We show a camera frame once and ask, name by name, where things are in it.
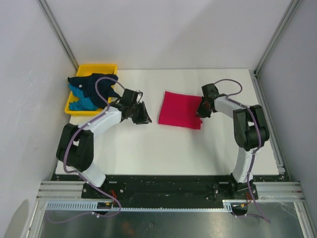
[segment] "yellow plastic bin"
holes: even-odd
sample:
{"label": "yellow plastic bin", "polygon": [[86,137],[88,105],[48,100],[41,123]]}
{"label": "yellow plastic bin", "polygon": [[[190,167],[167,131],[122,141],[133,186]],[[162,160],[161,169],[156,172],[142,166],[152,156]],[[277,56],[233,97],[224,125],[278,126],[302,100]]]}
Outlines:
{"label": "yellow plastic bin", "polygon": [[[103,74],[117,74],[117,65],[115,64],[82,64],[79,66],[76,76],[90,76],[92,73],[103,73]],[[75,97],[72,92],[70,92],[66,107],[65,113],[72,116],[88,116],[92,117],[100,113],[103,109],[98,108],[96,111],[71,111],[69,109],[69,103],[77,102],[79,98]]]}

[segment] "gray wall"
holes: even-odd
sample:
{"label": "gray wall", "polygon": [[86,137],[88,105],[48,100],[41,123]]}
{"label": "gray wall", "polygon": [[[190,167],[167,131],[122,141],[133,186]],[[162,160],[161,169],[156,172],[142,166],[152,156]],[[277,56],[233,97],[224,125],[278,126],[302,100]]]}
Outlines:
{"label": "gray wall", "polygon": [[317,1],[303,0],[260,73],[284,160],[317,224]]}
{"label": "gray wall", "polygon": [[254,69],[290,0],[47,0],[79,64]]}
{"label": "gray wall", "polygon": [[18,238],[52,169],[75,70],[35,0],[1,1],[0,16],[0,237]]}

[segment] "aluminum frame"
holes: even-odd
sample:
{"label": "aluminum frame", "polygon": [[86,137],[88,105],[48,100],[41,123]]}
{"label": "aluminum frame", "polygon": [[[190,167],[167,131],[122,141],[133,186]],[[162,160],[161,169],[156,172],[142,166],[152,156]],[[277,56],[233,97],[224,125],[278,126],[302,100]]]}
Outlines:
{"label": "aluminum frame", "polygon": [[[37,0],[42,9],[44,15],[46,16],[48,22],[50,23],[53,31],[55,32],[58,40],[60,41],[62,47],[64,48],[67,56],[71,60],[75,69],[78,69],[78,63],[73,55],[61,29],[58,26],[57,21],[55,20],[46,0]],[[270,52],[275,47],[277,41],[280,39],[282,33],[284,32],[286,26],[288,25],[291,17],[294,15],[296,9],[298,8],[301,0],[292,0],[280,21],[272,39],[270,40],[264,54],[259,61],[255,73],[252,73],[252,80],[254,88],[258,97],[260,104],[264,109],[266,118],[268,119],[268,127],[271,132],[271,141],[274,153],[276,155],[276,162],[280,174],[285,172],[285,165],[282,159],[282,153],[279,149],[278,141],[275,136],[274,126],[271,121],[271,116],[261,89],[261,85],[257,78],[258,73],[262,69],[262,66],[266,62],[267,58],[270,55]],[[41,183],[36,203],[33,210],[33,216],[30,218],[28,223],[28,229],[25,232],[24,238],[37,238],[41,224],[44,218],[44,213],[46,210],[52,209],[73,209],[73,210],[84,210],[84,209],[93,209],[96,202],[98,201],[111,201],[110,199],[82,199],[81,192],[84,182],[80,181],[44,181]],[[315,227],[312,223],[309,211],[307,209],[307,204],[303,190],[299,182],[256,182],[259,194],[259,202],[294,202],[294,206],[297,211],[298,219],[300,221],[303,235],[306,238],[316,237]],[[223,204],[225,205],[224,210],[226,212],[230,211],[230,202],[233,200],[224,200]]]}

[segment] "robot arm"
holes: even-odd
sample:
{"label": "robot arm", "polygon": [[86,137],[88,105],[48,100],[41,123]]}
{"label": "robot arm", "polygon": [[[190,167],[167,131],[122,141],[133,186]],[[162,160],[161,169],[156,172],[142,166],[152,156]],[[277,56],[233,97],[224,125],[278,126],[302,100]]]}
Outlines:
{"label": "robot arm", "polygon": [[[249,125],[249,123],[252,122],[251,116],[245,108],[229,101],[226,95],[219,94],[218,89],[213,83],[203,86],[202,90],[204,96],[197,109],[197,115],[199,117],[206,118],[210,117],[212,112],[221,112],[233,119],[234,138],[239,146],[239,151],[232,177],[236,187],[246,187],[241,185],[245,185],[247,182],[247,174],[250,168],[252,154],[256,151],[259,144],[255,126]],[[250,110],[255,116],[260,129],[263,146],[264,142],[269,139],[269,131],[262,107],[260,105],[254,105],[250,107]]]}
{"label": "robot arm", "polygon": [[[111,103],[107,112],[100,112],[78,134],[70,147],[67,156],[67,165],[73,167],[84,176],[87,181],[96,187],[101,187],[106,176],[94,164],[94,140],[113,125],[125,119],[132,118],[135,124],[148,124],[151,119],[147,113],[144,102],[141,102],[140,92],[125,89],[120,101]],[[66,148],[73,134],[85,125],[67,124],[62,132],[56,157],[63,162]]]}

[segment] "pink towel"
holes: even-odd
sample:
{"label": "pink towel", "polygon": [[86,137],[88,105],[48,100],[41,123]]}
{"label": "pink towel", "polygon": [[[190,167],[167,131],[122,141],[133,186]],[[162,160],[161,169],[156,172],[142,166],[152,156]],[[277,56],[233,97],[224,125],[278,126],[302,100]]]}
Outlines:
{"label": "pink towel", "polygon": [[201,97],[166,92],[158,123],[200,130],[203,121],[196,115]]}

